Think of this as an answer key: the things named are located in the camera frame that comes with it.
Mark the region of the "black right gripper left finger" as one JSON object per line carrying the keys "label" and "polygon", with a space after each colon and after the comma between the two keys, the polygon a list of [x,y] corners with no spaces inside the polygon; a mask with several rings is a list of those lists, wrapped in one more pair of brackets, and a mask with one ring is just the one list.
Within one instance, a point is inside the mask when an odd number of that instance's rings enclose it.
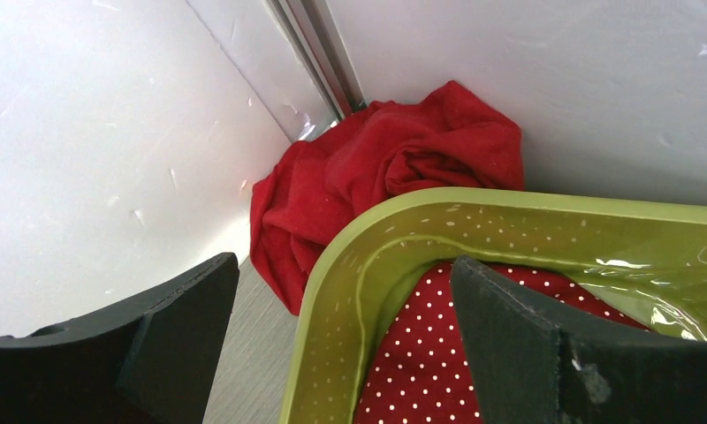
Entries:
{"label": "black right gripper left finger", "polygon": [[200,423],[239,282],[235,254],[25,337],[0,337],[0,423]]}

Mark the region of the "red polka dot skirt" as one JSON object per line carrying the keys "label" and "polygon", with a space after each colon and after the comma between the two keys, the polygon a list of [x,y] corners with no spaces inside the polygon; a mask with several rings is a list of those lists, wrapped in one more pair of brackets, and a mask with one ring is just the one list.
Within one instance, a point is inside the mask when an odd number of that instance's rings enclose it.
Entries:
{"label": "red polka dot skirt", "polygon": [[420,277],[379,345],[355,423],[483,423],[453,308],[452,263]]}

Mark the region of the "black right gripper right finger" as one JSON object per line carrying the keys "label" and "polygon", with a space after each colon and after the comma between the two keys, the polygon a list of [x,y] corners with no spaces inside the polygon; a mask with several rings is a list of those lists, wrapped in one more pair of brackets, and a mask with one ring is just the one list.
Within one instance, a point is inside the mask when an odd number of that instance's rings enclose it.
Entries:
{"label": "black right gripper right finger", "polygon": [[454,310],[487,423],[707,423],[707,342],[636,329],[467,256]]}

